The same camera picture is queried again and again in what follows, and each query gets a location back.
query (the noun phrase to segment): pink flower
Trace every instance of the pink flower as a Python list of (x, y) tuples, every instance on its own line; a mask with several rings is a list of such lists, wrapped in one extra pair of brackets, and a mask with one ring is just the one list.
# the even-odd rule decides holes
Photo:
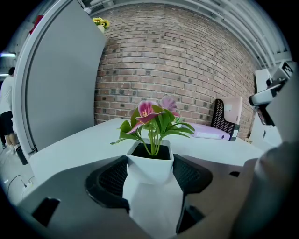
[(136, 117), (136, 120), (138, 120), (139, 122), (129, 132), (127, 132), (127, 134), (131, 134), (135, 132), (140, 126), (150, 122), (157, 115), (164, 113), (164, 112), (155, 113), (152, 108), (153, 105), (158, 106), (156, 102), (150, 100), (143, 100), (139, 103), (138, 111), (140, 117)]
[(165, 110), (169, 110), (174, 116), (180, 117), (179, 113), (176, 112), (176, 101), (168, 95), (163, 96), (161, 102), (161, 107)]

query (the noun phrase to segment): potted plant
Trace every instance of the potted plant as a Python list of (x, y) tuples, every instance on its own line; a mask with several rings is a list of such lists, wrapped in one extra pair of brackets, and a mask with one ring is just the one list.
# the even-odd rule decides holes
[[(127, 153), (128, 169), (142, 183), (162, 184), (167, 180), (174, 158), (170, 142), (164, 139), (166, 136), (176, 134), (189, 138), (184, 133), (194, 133), (194, 128), (189, 124), (173, 122), (175, 116), (179, 116), (176, 108), (175, 100), (169, 96), (164, 96), (159, 104), (141, 101), (132, 114), (131, 122), (126, 120), (119, 128), (120, 136), (115, 143), (136, 140)], [(148, 139), (141, 137), (143, 129), (148, 130)]]
[(100, 17), (93, 18), (93, 22), (98, 26), (102, 33), (104, 33), (105, 29), (110, 26), (110, 22), (107, 19), (103, 19)]

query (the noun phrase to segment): white vase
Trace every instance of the white vase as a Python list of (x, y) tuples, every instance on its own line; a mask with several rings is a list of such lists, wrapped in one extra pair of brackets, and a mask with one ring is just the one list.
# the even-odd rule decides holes
[[(145, 143), (150, 144), (149, 139), (143, 140)], [(140, 143), (140, 141), (136, 141), (126, 154), (128, 157), (128, 174), (141, 183), (165, 183), (172, 171), (172, 165), (174, 161), (170, 142), (168, 140), (161, 141), (161, 145), (168, 146), (170, 160), (150, 159), (131, 155)]]
[(104, 28), (102, 25), (98, 25), (97, 27), (98, 27), (98, 29), (100, 29), (100, 31), (101, 31), (102, 33), (104, 33), (105, 28)]

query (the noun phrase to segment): white table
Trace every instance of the white table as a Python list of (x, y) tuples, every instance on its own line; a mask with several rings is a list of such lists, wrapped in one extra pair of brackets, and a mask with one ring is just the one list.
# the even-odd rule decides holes
[[(134, 140), (110, 145), (110, 142), (118, 139), (117, 128), (123, 121), (124, 119), (113, 119), (96, 125), (34, 154), (29, 164), (37, 181), (43, 183), (65, 169), (126, 154)], [(143, 130), (142, 136), (147, 138), (147, 135)], [(170, 135), (165, 139), (171, 142), (174, 154), (238, 166), (263, 153), (239, 138), (236, 141), (222, 141)], [(182, 205), (182, 191), (173, 175), (166, 184), (159, 186), (140, 184), (128, 174), (123, 197), (130, 203), (130, 216), (153, 238), (175, 235)]]

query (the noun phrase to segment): floor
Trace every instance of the floor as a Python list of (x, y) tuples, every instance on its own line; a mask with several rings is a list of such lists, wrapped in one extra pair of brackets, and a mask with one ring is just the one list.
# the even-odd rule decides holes
[(17, 155), (10, 154), (8, 147), (0, 149), (0, 180), (5, 194), (8, 194), (8, 199), (15, 205), (37, 187), (30, 165), (22, 165)]

